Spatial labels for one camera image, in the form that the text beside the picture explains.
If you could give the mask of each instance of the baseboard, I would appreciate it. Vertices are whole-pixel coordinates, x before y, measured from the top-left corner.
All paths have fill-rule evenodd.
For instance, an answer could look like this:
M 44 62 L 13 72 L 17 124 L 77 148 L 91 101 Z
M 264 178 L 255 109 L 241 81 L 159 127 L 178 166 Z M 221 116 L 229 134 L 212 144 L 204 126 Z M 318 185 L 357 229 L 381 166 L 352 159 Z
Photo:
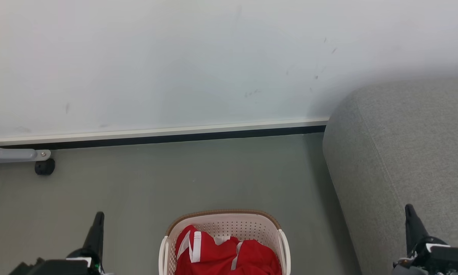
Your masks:
M 0 139 L 0 147 L 55 150 L 203 139 L 304 134 L 324 131 L 328 119 L 326 117 L 314 120 L 282 120 L 149 130 L 12 137 Z

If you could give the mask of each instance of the black baseboard strip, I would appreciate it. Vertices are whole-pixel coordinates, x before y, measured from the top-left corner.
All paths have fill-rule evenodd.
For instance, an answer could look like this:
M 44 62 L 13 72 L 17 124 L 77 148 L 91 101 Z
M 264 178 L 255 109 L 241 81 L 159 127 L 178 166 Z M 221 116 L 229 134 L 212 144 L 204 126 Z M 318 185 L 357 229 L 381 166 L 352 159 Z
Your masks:
M 262 130 L 246 130 L 234 132 L 219 132 L 219 133 L 203 133 L 203 134 L 179 134 L 175 136 L 147 136 L 147 137 L 132 137 L 128 139 L 101 139 L 98 141 L 69 141 L 55 143 L 39 143 L 39 144 L 21 144 L 19 146 L 0 146 L 8 149 L 23 149 L 32 148 L 35 150 L 59 150 L 73 148 L 88 148 L 88 147 L 105 147 L 105 146 L 129 146 L 133 144 L 149 144 L 149 143 L 166 143 L 180 141 L 205 141 L 209 139 L 239 139 L 253 138 L 256 136 L 285 136 L 288 134 L 310 134 L 324 132 L 325 126 L 308 126 L 308 127 L 292 127 L 278 129 L 262 129 Z

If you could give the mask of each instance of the gray sofa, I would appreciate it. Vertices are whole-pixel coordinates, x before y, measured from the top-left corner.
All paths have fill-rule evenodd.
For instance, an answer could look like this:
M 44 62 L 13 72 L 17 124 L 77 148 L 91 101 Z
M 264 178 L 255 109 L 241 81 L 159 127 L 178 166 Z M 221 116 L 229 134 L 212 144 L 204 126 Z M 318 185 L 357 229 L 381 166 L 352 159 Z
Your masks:
M 405 211 L 458 246 L 458 78 L 351 93 L 326 127 L 324 155 L 363 275 L 405 256 Z

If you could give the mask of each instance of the gray metal leg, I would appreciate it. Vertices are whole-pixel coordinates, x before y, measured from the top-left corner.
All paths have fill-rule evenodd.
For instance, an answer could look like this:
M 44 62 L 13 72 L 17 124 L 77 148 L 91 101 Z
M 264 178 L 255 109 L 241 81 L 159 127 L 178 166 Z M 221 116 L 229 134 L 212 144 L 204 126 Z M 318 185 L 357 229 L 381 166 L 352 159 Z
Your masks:
M 2 162 L 37 162 L 51 157 L 49 150 L 33 149 L 3 149 L 0 148 L 0 163 Z

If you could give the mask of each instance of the gray floor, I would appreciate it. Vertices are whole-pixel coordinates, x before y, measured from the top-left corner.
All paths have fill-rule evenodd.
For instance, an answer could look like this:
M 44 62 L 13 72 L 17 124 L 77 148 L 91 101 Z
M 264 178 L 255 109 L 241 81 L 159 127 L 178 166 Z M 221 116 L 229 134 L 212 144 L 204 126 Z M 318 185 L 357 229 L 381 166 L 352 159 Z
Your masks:
M 0 275 L 79 248 L 105 212 L 104 266 L 158 272 L 164 232 L 178 216 L 260 209 L 290 243 L 292 274 L 359 274 L 322 155 L 322 134 L 58 150 L 56 171 L 0 164 Z

